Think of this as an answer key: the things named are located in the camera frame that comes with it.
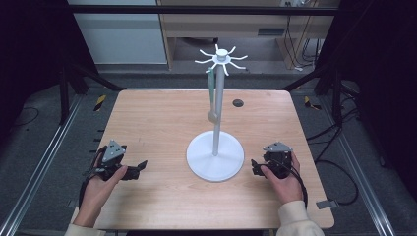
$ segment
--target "person's hand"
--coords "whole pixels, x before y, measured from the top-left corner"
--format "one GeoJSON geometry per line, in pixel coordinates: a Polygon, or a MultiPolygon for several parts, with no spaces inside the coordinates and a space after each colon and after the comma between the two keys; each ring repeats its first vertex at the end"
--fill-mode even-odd
{"type": "Polygon", "coordinates": [[[101,208],[110,197],[111,192],[119,180],[125,176],[128,166],[123,165],[107,181],[94,176],[89,180],[83,197],[83,203],[73,224],[93,228],[101,213],[101,208]]]}
{"type": "MultiPolygon", "coordinates": [[[[298,162],[294,152],[291,152],[291,156],[292,165],[298,173],[300,173],[300,162],[298,162]]],[[[269,182],[272,184],[272,187],[282,205],[303,199],[301,185],[294,175],[290,174],[285,179],[278,179],[266,166],[262,165],[261,170],[269,179],[269,182]]]]}

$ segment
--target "wall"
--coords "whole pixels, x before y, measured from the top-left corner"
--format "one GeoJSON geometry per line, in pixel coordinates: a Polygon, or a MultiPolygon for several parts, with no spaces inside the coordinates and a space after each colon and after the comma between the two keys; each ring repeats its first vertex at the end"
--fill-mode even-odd
{"type": "MultiPolygon", "coordinates": [[[[156,5],[154,0],[68,0],[70,5],[156,5]]],[[[157,14],[75,14],[95,64],[166,64],[157,14]]]]}

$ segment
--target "white circular base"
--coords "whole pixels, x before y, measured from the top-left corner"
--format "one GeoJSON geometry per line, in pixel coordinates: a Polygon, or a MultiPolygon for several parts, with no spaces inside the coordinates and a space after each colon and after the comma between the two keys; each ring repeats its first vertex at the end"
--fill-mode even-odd
{"type": "Polygon", "coordinates": [[[245,154],[236,138],[220,131],[217,156],[212,155],[212,149],[213,131],[201,133],[191,140],[187,161],[195,174],[211,182],[220,182],[239,172],[245,154]]]}

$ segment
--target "wooden tabletop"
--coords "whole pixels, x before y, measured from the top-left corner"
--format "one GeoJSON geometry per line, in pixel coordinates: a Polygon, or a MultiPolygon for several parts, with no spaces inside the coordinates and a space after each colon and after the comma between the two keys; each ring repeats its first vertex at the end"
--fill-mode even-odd
{"type": "Polygon", "coordinates": [[[263,161],[264,146],[280,141],[301,164],[310,217],[333,226],[326,199],[290,94],[282,90],[225,90],[221,131],[242,145],[245,161],[231,179],[211,183],[189,168],[186,150],[198,134],[213,129],[207,90],[123,90],[100,146],[114,139],[127,150],[122,160],[147,160],[139,180],[120,181],[101,211],[100,229],[270,229],[278,228],[277,200],[267,179],[255,176],[251,159],[263,161]],[[234,99],[244,102],[235,107],[234,99]]]}

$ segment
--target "sleeve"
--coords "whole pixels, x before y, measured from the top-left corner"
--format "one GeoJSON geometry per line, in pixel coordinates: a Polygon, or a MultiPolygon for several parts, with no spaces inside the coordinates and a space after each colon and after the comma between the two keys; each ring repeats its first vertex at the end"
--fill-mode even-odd
{"type": "Polygon", "coordinates": [[[283,205],[279,211],[281,227],[276,236],[303,235],[324,236],[323,230],[307,215],[303,201],[294,201],[283,205]]]}
{"type": "Polygon", "coordinates": [[[93,228],[85,228],[75,224],[70,224],[68,226],[67,232],[65,232],[65,236],[104,236],[105,231],[101,231],[98,229],[93,228]]]}

